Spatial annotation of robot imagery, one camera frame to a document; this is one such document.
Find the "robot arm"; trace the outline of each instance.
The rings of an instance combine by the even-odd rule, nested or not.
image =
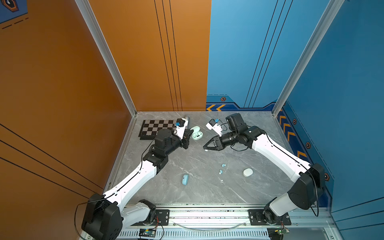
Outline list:
[[[264,207],[265,221],[275,224],[281,216],[296,208],[309,209],[324,192],[324,168],[296,157],[271,140],[266,132],[256,126],[248,128],[239,113],[226,117],[232,132],[213,137],[204,145],[206,150],[223,150],[239,142],[263,154],[278,166],[294,182],[293,187],[282,196],[273,199]]]
[[[123,181],[103,195],[92,195],[86,206],[81,228],[97,240],[112,240],[122,228],[137,222],[151,224],[156,206],[140,200],[133,207],[124,208],[132,196],[168,162],[168,155],[179,147],[189,146],[193,130],[185,129],[188,120],[179,118],[176,131],[161,129],[142,162]]]

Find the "aluminum frame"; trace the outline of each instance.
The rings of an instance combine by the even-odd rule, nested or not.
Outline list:
[[[265,204],[159,204],[156,209],[168,209],[169,224],[163,226],[167,239],[257,239],[257,235],[199,235],[194,229],[207,230],[207,232],[246,232],[263,231],[266,228],[279,228],[280,225],[252,226],[248,218],[248,209],[263,209]],[[319,217],[313,215],[312,210],[295,209],[289,213],[291,228],[324,228],[328,237],[342,240],[341,234],[327,208],[319,208]],[[122,229],[118,239],[137,239],[137,232],[142,226],[129,226]],[[193,235],[172,235],[171,232],[194,232]],[[86,233],[85,239],[92,239]]]
[[[92,11],[90,3],[88,0],[75,0],[75,2],[81,12],[81,15],[84,18],[85,23],[88,26],[89,31],[92,34],[93,39],[95,40],[97,47],[99,48],[101,56],[103,57],[117,88],[119,89],[121,97],[123,98],[129,112],[131,113],[131,116],[135,117],[137,114],[135,105],[133,104],[132,98],[129,95],[127,86],[125,85],[111,50],[109,49],[107,41],[105,40],[99,23],[97,22],[96,16]]]
[[[280,93],[279,98],[277,99],[275,106],[272,109],[272,114],[274,117],[279,114],[280,109],[283,107],[285,101],[288,99],[288,96],[291,94],[293,88],[295,87],[304,69],[307,67],[307,64],[312,58],[313,53],[319,46],[321,40],[323,39],[331,23],[333,22],[333,19],[339,12],[344,1],[345,0],[329,1],[327,7],[324,10],[323,15],[321,16],[319,22],[316,25],[316,28],[314,29],[311,35],[311,38],[305,46],[304,51],[302,52],[295,68],[293,69],[290,77],[288,78],[287,83],[285,84],[283,90]]]

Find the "yellow chevron arrow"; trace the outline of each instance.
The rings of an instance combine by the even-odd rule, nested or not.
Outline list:
[[[280,116],[280,125],[281,125],[281,119],[286,118],[285,116]]]
[[[283,131],[285,133],[285,127],[290,127],[291,125],[289,125],[288,123],[284,123],[283,126],[284,126]]]
[[[300,155],[302,155],[304,157],[307,157],[307,155],[305,155],[305,153],[297,151],[297,157],[300,157]]]
[[[288,142],[289,142],[289,136],[290,135],[292,135],[292,136],[296,136],[293,132],[288,132],[288,136],[287,136],[287,138],[288,138]]]
[[[216,104],[211,105],[209,108],[207,108],[207,110],[212,112],[211,108],[212,108],[213,106],[215,106],[215,105],[216,105]]]
[[[223,104],[223,105],[221,105],[220,107],[216,108],[216,110],[221,112],[220,108],[222,108],[222,107],[224,107],[224,106],[225,106],[225,104]]]

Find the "cable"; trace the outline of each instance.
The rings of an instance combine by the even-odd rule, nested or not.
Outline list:
[[[220,126],[223,126],[224,124],[228,124],[227,122],[226,122],[226,123],[223,123],[220,119],[219,119],[219,121],[222,123]]]
[[[77,235],[78,235],[81,239],[83,239],[83,240],[87,240],[87,239],[83,238],[83,237],[80,235],[79,231],[78,231],[77,228],[76,228],[76,213],[77,213],[77,209],[78,209],[78,207],[79,207],[80,205],[83,205],[83,204],[87,204],[87,203],[91,203],[91,202],[102,201],[102,200],[104,200],[104,199],[107,199],[107,198],[109,198],[109,197],[112,197],[113,195],[114,195],[114,193],[111,194],[111,195],[109,195],[109,196],[106,197],[106,198],[99,199],[99,200],[95,200],[95,201],[82,202],[82,203],[80,203],[80,204],[78,204],[78,205],[76,206],[76,210],[74,211],[73,223],[74,223],[74,229],[75,229]]]
[[[280,225],[280,240],[283,240],[283,229],[284,229],[284,224],[283,224],[283,221],[280,221],[281,222],[281,225]]]
[[[198,232],[211,232],[211,231],[215,231],[215,232],[225,232],[225,231],[228,231],[228,230],[231,230],[231,229],[238,228],[239,226],[242,226],[242,225],[244,225],[245,223],[247,223],[247,222],[239,223],[239,224],[237,224],[236,226],[233,226],[233,227],[227,227],[227,228],[215,228],[215,229],[206,229],[206,230],[198,229],[198,228],[185,227],[185,226],[180,225],[180,224],[175,223],[175,222],[174,222],[173,224],[176,224],[177,226],[180,226],[180,227],[185,228],[185,229],[188,229],[188,230],[193,230],[193,231],[198,231]]]
[[[155,140],[155,139],[153,139],[153,140],[151,141],[151,143],[148,145],[148,147],[147,147],[147,148],[144,150],[144,152],[141,154],[141,165],[140,165],[140,169],[136,172],[135,175],[133,175],[133,177],[131,177],[126,183],[124,183],[123,186],[121,186],[121,187],[117,190],[117,192],[120,191],[120,189],[122,189],[125,185],[127,185],[127,183],[128,183],[129,181],[131,181],[131,179],[134,178],[134,177],[140,172],[141,168],[143,167],[143,155],[144,155],[144,153],[146,152],[146,150],[149,148],[149,146],[152,144],[152,142],[153,142],[154,140]]]
[[[245,150],[248,149],[248,147],[247,147],[246,149],[243,149],[243,150],[236,150],[236,149],[234,149],[232,146],[234,146],[234,145],[231,145],[231,148],[232,148],[233,150],[237,151],[237,152],[245,151]]]
[[[161,240],[164,237],[164,227],[161,225],[161,223],[159,223],[159,218],[157,218],[157,223],[160,224],[161,228],[163,229],[163,235],[161,235],[161,238],[159,239]]]
[[[82,202],[82,203],[80,203],[80,204],[78,204],[78,205],[76,206],[76,210],[74,211],[74,219],[73,219],[73,223],[74,223],[74,229],[75,229],[77,235],[78,235],[81,239],[83,239],[83,240],[87,240],[87,239],[83,238],[83,237],[80,235],[79,231],[78,231],[77,228],[76,228],[76,213],[77,213],[77,209],[78,209],[78,207],[79,207],[80,205],[82,205],[82,204],[87,204],[87,203],[91,203],[91,202],[103,201],[103,200],[105,200],[105,199],[108,199],[109,197],[112,197],[116,192],[120,191],[120,189],[122,189],[122,188],[123,188],[129,181],[131,181],[131,180],[132,180],[132,179],[133,179],[133,178],[140,172],[141,168],[143,167],[143,154],[146,152],[146,150],[149,148],[149,146],[152,144],[152,142],[153,142],[154,140],[155,140],[155,139],[153,139],[153,140],[151,141],[151,143],[148,145],[148,147],[147,147],[147,148],[144,150],[144,152],[141,154],[141,165],[140,165],[140,169],[136,172],[135,175],[133,175],[133,177],[131,177],[126,183],[124,183],[123,186],[121,186],[117,191],[115,191],[114,193],[112,193],[111,195],[109,195],[109,196],[106,197],[106,198],[99,199],[99,200],[95,200],[95,201]]]
[[[291,157],[290,155],[288,155],[286,152],[284,152],[283,150],[281,150],[280,148],[278,148],[275,144],[272,143],[272,141],[269,139],[269,136],[267,133],[265,133],[266,137],[268,138],[269,142],[274,145],[277,149],[279,149],[280,151],[282,151],[285,155],[287,155],[288,157],[292,158],[295,162],[297,162],[298,164],[300,164],[310,175],[311,175],[311,178],[313,180],[313,183],[314,183],[314,188],[316,190],[316,207],[317,207],[317,215],[314,213],[314,210],[312,208],[312,206],[310,206],[310,208],[312,209],[313,211],[313,214],[318,217],[319,216],[319,203],[317,202],[319,197],[318,197],[318,193],[317,193],[317,186],[316,186],[316,181],[314,180],[314,177],[312,175],[312,173],[306,168],[304,167],[300,162],[298,162],[296,159],[294,159],[293,157]]]

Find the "orange wall panel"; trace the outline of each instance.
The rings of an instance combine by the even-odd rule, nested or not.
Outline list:
[[[90,4],[138,111],[205,110],[211,1]]]
[[[205,111],[211,1],[166,2],[172,10],[183,110]]]
[[[173,111],[154,1],[89,2],[136,109]]]
[[[0,39],[0,238],[78,239],[75,207],[102,193],[130,113],[75,1],[28,1]]]

